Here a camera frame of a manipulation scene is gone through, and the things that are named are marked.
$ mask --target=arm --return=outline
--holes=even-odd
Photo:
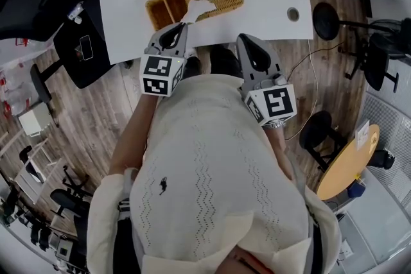
[[[141,168],[158,96],[142,94],[134,113],[114,149],[109,175],[123,174],[130,167]]]
[[[274,129],[263,127],[263,129],[270,141],[275,157],[277,158],[278,166],[281,168],[284,175],[286,175],[289,180],[292,180],[293,175],[290,171],[290,161],[285,155],[287,145],[285,144],[283,127]]]

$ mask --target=black stool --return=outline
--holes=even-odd
[[[347,144],[347,139],[342,137],[331,127],[331,115],[327,111],[320,111],[308,120],[300,134],[300,146],[318,162],[321,170],[327,170],[328,166]],[[327,137],[334,141],[334,150],[329,155],[321,155],[314,148],[320,145]]]

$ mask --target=round wooden table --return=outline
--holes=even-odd
[[[317,195],[321,200],[336,196],[354,182],[356,176],[370,161],[379,138],[380,127],[372,124],[369,128],[368,140],[359,150],[355,139],[342,149],[321,178],[317,189]]]

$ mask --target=phone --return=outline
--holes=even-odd
[[[80,38],[80,47],[82,48],[83,60],[87,61],[93,57],[90,36],[85,35]]]

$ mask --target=white cloth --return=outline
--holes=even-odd
[[[123,175],[107,176],[91,200],[87,226],[87,267],[92,274],[112,273],[118,203],[123,198],[123,186]]]
[[[146,159],[130,195],[132,221],[144,247],[143,273],[214,273],[235,245],[276,274],[303,272],[311,243],[305,202],[243,104],[240,85],[231,76],[193,77],[182,81],[156,110]],[[98,190],[117,194],[109,191],[109,180],[111,176]],[[324,257],[330,270],[338,256],[333,252],[339,250],[338,223],[310,193],[307,201],[322,211],[330,232],[329,239],[323,237],[331,248]],[[99,228],[88,235],[91,241],[97,230],[109,229],[96,220],[96,213],[103,213],[100,207],[113,208],[102,195],[96,193],[92,201],[89,225]],[[111,235],[105,235],[107,244],[112,243]],[[93,271],[99,258],[110,258],[90,247],[89,252],[92,273],[110,273],[110,268]]]

